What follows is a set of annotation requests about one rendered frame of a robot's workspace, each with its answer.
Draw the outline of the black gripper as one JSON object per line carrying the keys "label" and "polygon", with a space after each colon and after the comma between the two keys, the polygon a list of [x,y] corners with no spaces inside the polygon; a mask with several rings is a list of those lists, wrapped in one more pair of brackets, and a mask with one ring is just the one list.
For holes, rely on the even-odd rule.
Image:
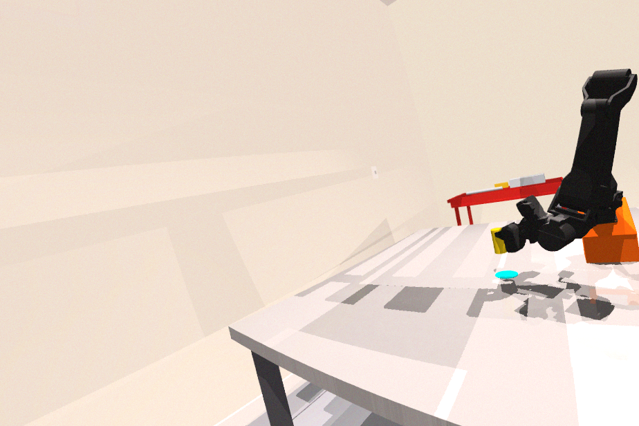
{"label": "black gripper", "polygon": [[509,223],[509,225],[502,227],[501,231],[494,233],[495,237],[504,240],[506,252],[516,253],[524,248],[526,239],[529,240],[530,244],[537,242],[537,230],[542,225],[550,222],[550,218],[552,218],[553,215],[554,214],[545,216],[541,218],[541,223],[536,223],[530,226],[524,226],[523,221],[526,219],[522,218],[519,224],[512,222]]}

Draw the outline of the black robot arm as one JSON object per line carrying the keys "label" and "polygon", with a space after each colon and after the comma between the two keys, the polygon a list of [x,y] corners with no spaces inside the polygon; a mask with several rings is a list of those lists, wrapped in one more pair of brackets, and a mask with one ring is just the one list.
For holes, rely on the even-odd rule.
{"label": "black robot arm", "polygon": [[[617,190],[611,171],[620,112],[630,101],[637,82],[637,74],[627,68],[595,71],[584,83],[582,121],[571,172],[562,179],[548,208],[553,217],[536,233],[543,249],[559,251],[596,225],[618,222],[615,211],[622,207],[623,191]],[[516,206],[526,219],[524,226],[541,223],[541,218],[551,215],[533,195]]]}

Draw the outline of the cyan circle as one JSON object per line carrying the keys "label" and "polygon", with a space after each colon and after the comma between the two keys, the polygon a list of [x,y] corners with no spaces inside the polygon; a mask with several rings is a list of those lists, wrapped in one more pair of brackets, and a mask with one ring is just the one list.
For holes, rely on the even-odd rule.
{"label": "cyan circle", "polygon": [[518,272],[508,270],[508,271],[501,271],[501,272],[497,272],[497,273],[496,273],[496,275],[495,275],[495,277],[498,277],[498,278],[500,278],[500,279],[501,279],[501,278],[502,278],[502,279],[509,279],[509,278],[516,277],[517,275],[518,275]]}

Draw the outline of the yellow cylinder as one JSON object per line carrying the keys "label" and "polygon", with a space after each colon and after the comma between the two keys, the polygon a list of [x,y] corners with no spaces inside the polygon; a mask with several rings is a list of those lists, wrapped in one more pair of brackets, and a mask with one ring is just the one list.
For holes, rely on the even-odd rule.
{"label": "yellow cylinder", "polygon": [[495,237],[495,232],[499,232],[501,231],[501,228],[494,228],[491,229],[491,235],[492,235],[492,242],[493,242],[493,246],[494,246],[494,253],[496,254],[504,254],[506,253],[506,248],[505,248],[505,243],[504,240],[501,240],[497,237]]}

